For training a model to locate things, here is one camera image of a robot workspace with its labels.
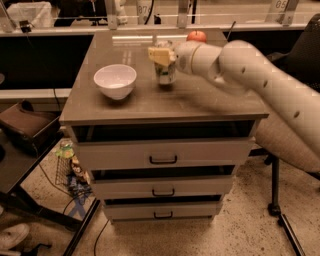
shoe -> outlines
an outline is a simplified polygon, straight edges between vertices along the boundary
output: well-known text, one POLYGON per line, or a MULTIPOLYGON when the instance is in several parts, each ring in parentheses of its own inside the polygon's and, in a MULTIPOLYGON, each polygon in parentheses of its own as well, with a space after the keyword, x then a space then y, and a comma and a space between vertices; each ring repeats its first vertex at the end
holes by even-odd
POLYGON ((29 234, 30 228, 21 223, 0 231, 0 249, 9 250, 21 243, 29 234))

drawer handle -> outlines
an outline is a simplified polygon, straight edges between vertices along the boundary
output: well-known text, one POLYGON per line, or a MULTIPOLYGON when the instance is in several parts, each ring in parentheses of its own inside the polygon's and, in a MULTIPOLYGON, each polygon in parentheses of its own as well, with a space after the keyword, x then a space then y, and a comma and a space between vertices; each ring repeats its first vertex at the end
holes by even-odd
POLYGON ((152 156, 149 156, 149 161, 151 164, 175 164, 178 161, 178 157, 175 155, 172 160, 155 161, 152 156))
POLYGON ((157 216, 157 213, 154 212, 154 213, 153 213, 153 216, 154 216, 154 218, 157 219, 157 220, 171 219, 171 218, 173 217, 173 212, 171 211, 171 212, 170 212, 170 215, 168 215, 168 216, 157 216))
POLYGON ((157 194, 154 189, 152 189, 152 195, 153 196, 157 196, 157 197, 161 197, 161 196, 173 196, 174 195, 174 188, 172 189, 172 192, 170 194, 157 194))

terrazzo floor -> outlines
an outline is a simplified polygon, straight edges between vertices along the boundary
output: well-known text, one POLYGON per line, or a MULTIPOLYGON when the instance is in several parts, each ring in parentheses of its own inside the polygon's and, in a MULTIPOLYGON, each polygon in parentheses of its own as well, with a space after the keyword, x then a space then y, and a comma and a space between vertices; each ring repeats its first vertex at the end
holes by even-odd
MULTIPOLYGON (((58 158, 54 150, 22 186, 41 205, 70 214, 75 201, 65 193, 63 185, 57 185, 58 158)), ((264 158, 249 157, 238 169, 222 210, 213 220, 126 221, 105 226, 107 219, 100 205, 73 255, 296 255, 278 219, 267 210, 271 202, 271 166, 264 164, 264 158)), ((320 182, 286 163, 280 162, 280 168, 282 213, 305 254, 320 255, 320 182)), ((84 209, 92 200, 92 195, 85 200, 84 209)), ((79 212, 74 216, 81 218, 79 212)), ((12 209, 0 217, 0 229, 20 222, 30 225, 30 234, 18 250, 30 251, 38 243, 50 244, 50 249, 41 247, 38 255, 60 256, 72 239, 73 233, 65 227, 12 209)))

drawer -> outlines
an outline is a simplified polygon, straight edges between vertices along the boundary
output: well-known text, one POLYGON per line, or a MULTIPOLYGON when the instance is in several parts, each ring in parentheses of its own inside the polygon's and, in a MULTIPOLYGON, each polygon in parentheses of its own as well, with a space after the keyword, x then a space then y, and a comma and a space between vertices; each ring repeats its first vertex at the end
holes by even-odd
POLYGON ((100 199, 159 198, 229 193, 233 176, 104 180, 91 184, 100 199))
POLYGON ((237 138, 80 143, 74 149, 81 165, 93 170, 240 165, 252 145, 253 140, 237 138))
POLYGON ((222 208, 222 202, 181 202, 135 205, 104 205, 105 216, 117 220, 167 220, 173 218, 214 217, 222 208))

ceramic bowl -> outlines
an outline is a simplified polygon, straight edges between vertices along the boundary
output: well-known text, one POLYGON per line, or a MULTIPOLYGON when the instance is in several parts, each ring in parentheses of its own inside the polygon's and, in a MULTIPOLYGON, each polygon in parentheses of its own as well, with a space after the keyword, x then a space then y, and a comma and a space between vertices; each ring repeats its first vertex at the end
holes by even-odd
POLYGON ((137 72, 134 68, 114 64, 99 69, 93 80, 104 95, 114 100, 122 100, 134 89, 136 78, 137 72))

